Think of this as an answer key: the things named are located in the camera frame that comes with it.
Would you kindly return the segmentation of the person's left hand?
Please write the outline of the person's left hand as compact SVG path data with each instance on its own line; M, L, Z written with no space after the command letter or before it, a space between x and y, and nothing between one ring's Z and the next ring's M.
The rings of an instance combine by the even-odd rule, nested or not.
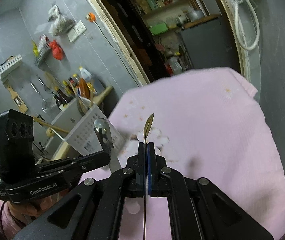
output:
M8 202L8 208L13 217L22 221L25 217L39 217L55 204L53 198L46 197L33 203L14 204Z

